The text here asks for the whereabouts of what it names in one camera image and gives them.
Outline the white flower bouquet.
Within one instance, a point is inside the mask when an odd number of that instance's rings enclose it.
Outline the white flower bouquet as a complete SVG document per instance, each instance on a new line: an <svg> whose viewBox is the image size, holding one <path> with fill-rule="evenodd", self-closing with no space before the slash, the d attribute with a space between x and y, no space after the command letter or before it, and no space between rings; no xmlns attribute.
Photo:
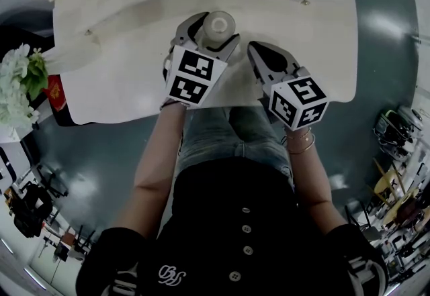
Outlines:
<svg viewBox="0 0 430 296"><path fill-rule="evenodd" d="M0 63L0 124L29 130L40 113L30 105L48 87L41 49L27 44L9 50Z"/></svg>

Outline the round wooden stool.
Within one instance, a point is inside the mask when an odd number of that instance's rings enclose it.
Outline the round wooden stool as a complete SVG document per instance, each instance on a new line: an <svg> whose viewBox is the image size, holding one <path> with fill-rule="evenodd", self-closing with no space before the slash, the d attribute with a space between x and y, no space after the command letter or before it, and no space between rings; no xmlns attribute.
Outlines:
<svg viewBox="0 0 430 296"><path fill-rule="evenodd" d="M407 164L391 162L389 169L384 169L376 158L373 158L376 168L380 172L380 179L372 192L372 208L387 207L390 209L396 202L405 203L407 199L416 199L419 190L419 172L422 164L409 160Z"/></svg>

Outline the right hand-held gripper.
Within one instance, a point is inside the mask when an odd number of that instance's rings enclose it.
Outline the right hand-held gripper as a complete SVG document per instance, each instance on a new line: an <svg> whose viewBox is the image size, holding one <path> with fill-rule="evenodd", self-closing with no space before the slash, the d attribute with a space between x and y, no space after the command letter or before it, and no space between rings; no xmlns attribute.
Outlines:
<svg viewBox="0 0 430 296"><path fill-rule="evenodd" d="M250 41L247 56L269 97L269 112L288 129L296 131L323 118L329 98L291 53L267 42Z"/></svg>

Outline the person's left forearm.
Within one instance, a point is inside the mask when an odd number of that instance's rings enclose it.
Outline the person's left forearm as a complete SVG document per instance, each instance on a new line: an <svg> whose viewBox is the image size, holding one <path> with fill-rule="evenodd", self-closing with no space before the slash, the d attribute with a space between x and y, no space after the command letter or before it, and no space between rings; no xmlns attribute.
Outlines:
<svg viewBox="0 0 430 296"><path fill-rule="evenodd" d="M146 239L157 237L171 191L184 128L186 107L162 108L134 178L134 188L114 226L134 230Z"/></svg>

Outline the person's black buttoned shirt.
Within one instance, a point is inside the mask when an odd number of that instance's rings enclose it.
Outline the person's black buttoned shirt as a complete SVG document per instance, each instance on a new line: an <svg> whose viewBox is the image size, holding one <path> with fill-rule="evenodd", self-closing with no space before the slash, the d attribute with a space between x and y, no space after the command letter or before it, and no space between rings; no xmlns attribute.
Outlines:
<svg viewBox="0 0 430 296"><path fill-rule="evenodd" d="M322 234L296 196L173 196L156 240L104 230L77 296L384 296L387 271L359 228Z"/></svg>

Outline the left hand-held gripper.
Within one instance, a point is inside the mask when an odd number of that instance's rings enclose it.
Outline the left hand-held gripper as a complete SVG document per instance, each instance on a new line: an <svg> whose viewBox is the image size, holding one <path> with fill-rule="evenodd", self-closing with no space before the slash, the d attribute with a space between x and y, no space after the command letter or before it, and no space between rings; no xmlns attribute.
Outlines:
<svg viewBox="0 0 430 296"><path fill-rule="evenodd" d="M178 25L171 40L166 97L192 107L203 105L241 40L240 34L234 34L219 47L208 46L204 54L198 52L195 36L209 14L201 12L187 18Z"/></svg>

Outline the person's right forearm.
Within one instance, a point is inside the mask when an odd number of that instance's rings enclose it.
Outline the person's right forearm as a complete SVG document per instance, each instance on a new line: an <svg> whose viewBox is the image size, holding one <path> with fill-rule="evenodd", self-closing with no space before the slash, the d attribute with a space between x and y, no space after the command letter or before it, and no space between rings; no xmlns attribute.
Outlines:
<svg viewBox="0 0 430 296"><path fill-rule="evenodd" d="M345 225L347 221L333 204L329 178L315 143L301 154L288 155L299 203L320 231L328 234L335 228Z"/></svg>

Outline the white dressing table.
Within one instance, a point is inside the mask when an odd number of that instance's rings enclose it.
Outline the white dressing table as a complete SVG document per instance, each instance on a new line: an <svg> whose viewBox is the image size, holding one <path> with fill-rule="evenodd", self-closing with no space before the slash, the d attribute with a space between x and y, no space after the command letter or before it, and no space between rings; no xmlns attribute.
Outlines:
<svg viewBox="0 0 430 296"><path fill-rule="evenodd" d="M249 65L252 41L289 51L337 102L351 101L357 79L355 0L53 0L60 72L76 124L114 124L157 114L165 98L163 60L189 16L231 14L241 42L205 107L256 105L261 87Z"/></svg>

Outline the red book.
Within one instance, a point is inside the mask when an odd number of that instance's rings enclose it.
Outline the red book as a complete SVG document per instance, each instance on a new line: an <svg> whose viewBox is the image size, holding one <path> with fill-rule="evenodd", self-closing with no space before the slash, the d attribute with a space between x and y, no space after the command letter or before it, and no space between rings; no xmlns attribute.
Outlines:
<svg viewBox="0 0 430 296"><path fill-rule="evenodd" d="M64 109L67 104L67 100L62 87L60 75L49 75L48 86L43 88L42 91L47 96L50 105L56 112Z"/></svg>

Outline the person's grey jeans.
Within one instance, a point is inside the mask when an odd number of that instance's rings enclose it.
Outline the person's grey jeans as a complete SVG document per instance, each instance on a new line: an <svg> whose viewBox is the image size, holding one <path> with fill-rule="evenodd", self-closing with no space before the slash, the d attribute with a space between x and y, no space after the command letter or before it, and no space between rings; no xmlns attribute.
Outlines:
<svg viewBox="0 0 430 296"><path fill-rule="evenodd" d="M179 154L174 197L293 193L286 149L262 108L194 111Z"/></svg>

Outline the gold wrist bangles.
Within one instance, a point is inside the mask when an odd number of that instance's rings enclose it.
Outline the gold wrist bangles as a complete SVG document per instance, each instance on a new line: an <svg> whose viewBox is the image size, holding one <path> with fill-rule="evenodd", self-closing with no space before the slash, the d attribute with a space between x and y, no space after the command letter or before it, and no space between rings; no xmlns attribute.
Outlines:
<svg viewBox="0 0 430 296"><path fill-rule="evenodd" d="M285 133L286 148L290 154L301 154L314 146L315 135L312 133L311 127L305 127L295 131L286 128Z"/></svg>

